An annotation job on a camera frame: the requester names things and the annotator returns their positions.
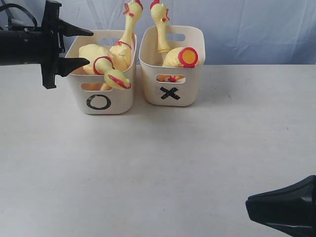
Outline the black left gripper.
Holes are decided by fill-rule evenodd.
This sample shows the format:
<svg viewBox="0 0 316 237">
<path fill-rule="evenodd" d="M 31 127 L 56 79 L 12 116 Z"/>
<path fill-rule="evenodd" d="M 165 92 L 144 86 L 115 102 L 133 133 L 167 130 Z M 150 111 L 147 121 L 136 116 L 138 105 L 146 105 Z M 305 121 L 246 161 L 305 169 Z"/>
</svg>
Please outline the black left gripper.
<svg viewBox="0 0 316 237">
<path fill-rule="evenodd" d="M 66 37 L 93 36 L 90 30 L 79 28 L 62 19 L 59 19 L 59 10 L 62 4 L 56 0 L 45 2 L 44 15 L 41 29 L 44 36 L 44 53 L 46 57 L 41 62 L 42 85 L 46 89 L 54 89 L 55 76 L 68 76 L 74 70 L 89 65 L 90 61 L 85 58 L 62 58 L 59 57 L 64 47 L 60 46 L 59 33 Z"/>
</svg>

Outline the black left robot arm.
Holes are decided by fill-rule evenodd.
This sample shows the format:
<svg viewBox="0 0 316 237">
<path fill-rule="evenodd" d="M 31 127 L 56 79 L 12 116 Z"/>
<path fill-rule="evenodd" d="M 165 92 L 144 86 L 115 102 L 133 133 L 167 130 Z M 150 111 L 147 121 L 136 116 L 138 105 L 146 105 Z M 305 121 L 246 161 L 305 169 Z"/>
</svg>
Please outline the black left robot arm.
<svg viewBox="0 0 316 237">
<path fill-rule="evenodd" d="M 72 71 L 88 65 L 85 58 L 64 58 L 64 37 L 92 36 L 93 32 L 65 22 L 59 18 L 61 3 L 55 0 L 45 2 L 41 26 L 36 18 L 24 7 L 15 3 L 3 4 L 0 9 L 17 8 L 33 22 L 33 26 L 22 26 L 8 21 L 6 30 L 0 31 L 0 64 L 40 65 L 42 85 L 46 89 L 56 88 L 55 77 L 68 76 Z"/>
</svg>

